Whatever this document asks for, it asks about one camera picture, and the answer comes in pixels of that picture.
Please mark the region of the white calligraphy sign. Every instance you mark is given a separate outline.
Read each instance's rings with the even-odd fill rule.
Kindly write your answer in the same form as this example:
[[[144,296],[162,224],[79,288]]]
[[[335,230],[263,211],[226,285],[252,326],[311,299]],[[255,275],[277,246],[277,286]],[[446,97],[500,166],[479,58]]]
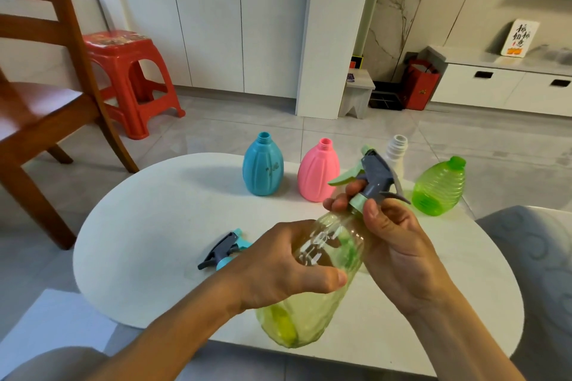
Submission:
[[[503,57],[523,59],[540,27],[540,23],[532,20],[516,19],[513,21],[507,38],[500,51]]]

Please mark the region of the white plastic bottle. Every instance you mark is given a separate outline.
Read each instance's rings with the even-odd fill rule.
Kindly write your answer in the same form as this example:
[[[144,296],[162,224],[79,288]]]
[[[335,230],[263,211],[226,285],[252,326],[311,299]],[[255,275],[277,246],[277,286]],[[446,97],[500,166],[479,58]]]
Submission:
[[[395,135],[386,147],[383,158],[395,172],[399,180],[404,177],[404,156],[408,148],[408,139],[404,135]]]

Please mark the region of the small white step stool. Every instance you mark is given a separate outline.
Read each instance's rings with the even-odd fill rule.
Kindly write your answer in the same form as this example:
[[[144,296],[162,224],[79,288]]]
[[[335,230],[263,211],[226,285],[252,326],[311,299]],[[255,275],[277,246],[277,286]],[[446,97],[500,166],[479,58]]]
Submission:
[[[374,89],[375,84],[366,69],[350,68],[338,117],[346,117],[351,113],[357,119],[364,119]]]

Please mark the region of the red plastic stool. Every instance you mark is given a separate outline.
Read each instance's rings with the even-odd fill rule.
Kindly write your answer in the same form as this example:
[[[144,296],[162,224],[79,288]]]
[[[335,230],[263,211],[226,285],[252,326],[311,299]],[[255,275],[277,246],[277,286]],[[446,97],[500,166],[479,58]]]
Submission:
[[[109,77],[110,86],[101,89],[100,94],[104,101],[117,100],[117,106],[105,106],[129,139],[147,138],[149,120],[166,110],[174,109],[179,118],[185,116],[168,68],[149,37],[133,31],[112,30],[83,35],[83,42],[90,61]],[[139,63],[141,60],[153,62],[163,82],[147,79]]]

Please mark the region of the person's right forearm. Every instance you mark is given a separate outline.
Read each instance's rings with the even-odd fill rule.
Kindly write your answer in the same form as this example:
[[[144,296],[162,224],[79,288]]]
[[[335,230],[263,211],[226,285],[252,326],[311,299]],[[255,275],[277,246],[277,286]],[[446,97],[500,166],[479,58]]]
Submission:
[[[402,313],[439,381],[526,381],[452,281],[416,285],[411,298]]]

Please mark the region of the grey patterned cushioned seat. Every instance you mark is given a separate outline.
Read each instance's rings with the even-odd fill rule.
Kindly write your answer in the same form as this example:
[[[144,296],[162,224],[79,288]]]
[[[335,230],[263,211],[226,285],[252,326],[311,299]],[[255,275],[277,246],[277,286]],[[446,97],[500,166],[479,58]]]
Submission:
[[[511,360],[527,381],[572,381],[572,212],[516,205],[476,222],[522,294],[525,323]]]

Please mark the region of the grey and blue spray head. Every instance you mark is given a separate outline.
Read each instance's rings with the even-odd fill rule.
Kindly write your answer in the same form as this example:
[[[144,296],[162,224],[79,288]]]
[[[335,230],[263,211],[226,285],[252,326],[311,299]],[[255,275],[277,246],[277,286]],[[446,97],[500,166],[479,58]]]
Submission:
[[[249,248],[251,245],[252,243],[250,241],[243,238],[242,230],[236,228],[235,230],[226,233],[212,247],[206,258],[198,264],[197,269],[201,271],[213,268],[215,271],[219,271],[231,262],[235,255]]]

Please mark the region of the blue plastic bottle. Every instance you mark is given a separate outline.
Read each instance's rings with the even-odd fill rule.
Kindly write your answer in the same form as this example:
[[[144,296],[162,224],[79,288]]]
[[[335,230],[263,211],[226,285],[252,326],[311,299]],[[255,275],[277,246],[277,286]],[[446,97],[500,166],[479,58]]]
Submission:
[[[284,158],[269,132],[260,132],[247,148],[242,176],[253,195],[269,196],[279,189],[284,176]]]

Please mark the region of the person's left hand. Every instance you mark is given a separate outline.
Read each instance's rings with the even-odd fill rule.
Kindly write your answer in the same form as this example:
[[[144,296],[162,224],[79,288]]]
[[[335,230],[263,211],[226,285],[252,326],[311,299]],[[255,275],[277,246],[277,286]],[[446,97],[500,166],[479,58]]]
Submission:
[[[310,235],[314,225],[314,220],[278,223],[216,273],[229,288],[235,314],[297,295],[286,289],[288,272],[300,264],[292,250]]]

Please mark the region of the red gift bag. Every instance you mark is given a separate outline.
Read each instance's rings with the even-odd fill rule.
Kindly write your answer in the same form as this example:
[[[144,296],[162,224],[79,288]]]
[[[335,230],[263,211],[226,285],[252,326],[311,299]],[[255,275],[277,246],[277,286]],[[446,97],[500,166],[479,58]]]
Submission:
[[[440,71],[429,60],[418,56],[406,59],[400,90],[397,94],[403,108],[423,111],[440,77]]]

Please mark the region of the pink plastic bottle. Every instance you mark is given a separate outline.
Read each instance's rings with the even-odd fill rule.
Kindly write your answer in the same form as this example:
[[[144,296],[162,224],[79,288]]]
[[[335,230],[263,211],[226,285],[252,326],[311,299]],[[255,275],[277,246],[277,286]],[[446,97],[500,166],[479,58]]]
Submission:
[[[333,141],[322,138],[302,158],[297,173],[299,193],[309,202],[322,203],[335,190],[328,182],[339,175],[339,157],[333,148]]]

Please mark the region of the clear yellow-green spray bottle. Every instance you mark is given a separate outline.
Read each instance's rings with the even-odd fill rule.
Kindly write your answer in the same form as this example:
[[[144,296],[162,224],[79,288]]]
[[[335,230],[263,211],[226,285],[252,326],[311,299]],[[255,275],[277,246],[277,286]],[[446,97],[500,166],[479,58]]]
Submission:
[[[304,266],[333,266],[347,274],[347,284],[332,293],[300,293],[255,311],[262,330],[278,345],[295,349],[317,341],[333,319],[361,268],[368,229],[362,210],[328,212],[317,219],[292,254]]]

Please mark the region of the brown wooden chair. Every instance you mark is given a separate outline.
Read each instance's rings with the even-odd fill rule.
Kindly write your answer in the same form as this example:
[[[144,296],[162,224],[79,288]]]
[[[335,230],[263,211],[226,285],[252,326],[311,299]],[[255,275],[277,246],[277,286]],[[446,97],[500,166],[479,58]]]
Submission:
[[[58,247],[68,250],[75,234],[22,166],[43,152],[61,164],[72,164],[58,142],[95,123],[126,170],[135,174],[139,168],[105,109],[72,1],[39,1],[53,5],[55,21],[0,14],[0,38],[64,46],[82,90],[11,82],[0,68],[0,184]]]

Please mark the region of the white low drawer cabinet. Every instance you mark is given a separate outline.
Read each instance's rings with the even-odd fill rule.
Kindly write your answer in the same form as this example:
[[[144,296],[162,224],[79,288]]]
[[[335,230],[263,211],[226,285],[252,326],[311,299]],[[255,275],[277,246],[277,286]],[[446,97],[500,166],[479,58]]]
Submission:
[[[433,103],[572,117],[572,49],[541,45],[519,59],[428,46],[420,55],[440,73]]]

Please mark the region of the person's left forearm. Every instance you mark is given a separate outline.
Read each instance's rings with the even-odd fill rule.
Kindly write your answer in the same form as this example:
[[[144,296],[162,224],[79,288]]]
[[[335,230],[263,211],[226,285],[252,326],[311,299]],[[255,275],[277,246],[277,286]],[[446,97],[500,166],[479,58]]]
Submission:
[[[240,313],[252,265],[235,260],[154,320],[85,381],[174,381],[197,349]]]

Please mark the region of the grey and green spray head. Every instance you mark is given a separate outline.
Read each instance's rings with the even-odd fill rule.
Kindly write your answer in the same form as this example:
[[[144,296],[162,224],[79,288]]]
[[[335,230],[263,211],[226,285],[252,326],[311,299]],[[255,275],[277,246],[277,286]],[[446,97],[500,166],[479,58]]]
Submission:
[[[365,180],[367,185],[349,201],[351,208],[360,213],[363,212],[364,204],[368,199],[374,199],[376,203],[380,203],[392,198],[411,204],[411,201],[404,196],[404,190],[396,172],[376,149],[362,146],[361,153],[363,157],[353,168],[330,180],[327,184],[338,187],[355,180]]]

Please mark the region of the green ribbed plastic bottle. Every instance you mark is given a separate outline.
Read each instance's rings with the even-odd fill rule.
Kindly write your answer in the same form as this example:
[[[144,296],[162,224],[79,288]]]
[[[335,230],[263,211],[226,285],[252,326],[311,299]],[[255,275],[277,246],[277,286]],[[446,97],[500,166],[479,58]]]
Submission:
[[[464,158],[453,156],[424,171],[415,182],[412,205],[429,216],[440,216],[452,210],[464,192],[465,166]]]

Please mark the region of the person's right hand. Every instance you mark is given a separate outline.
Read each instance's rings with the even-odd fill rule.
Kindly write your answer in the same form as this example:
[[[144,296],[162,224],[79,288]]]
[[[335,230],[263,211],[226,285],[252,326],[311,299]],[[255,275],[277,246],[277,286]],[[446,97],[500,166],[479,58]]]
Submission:
[[[386,214],[391,219],[391,242],[379,240],[368,230],[372,236],[363,259],[374,282],[404,315],[402,309],[411,303],[414,286],[451,279],[414,213],[391,199]]]

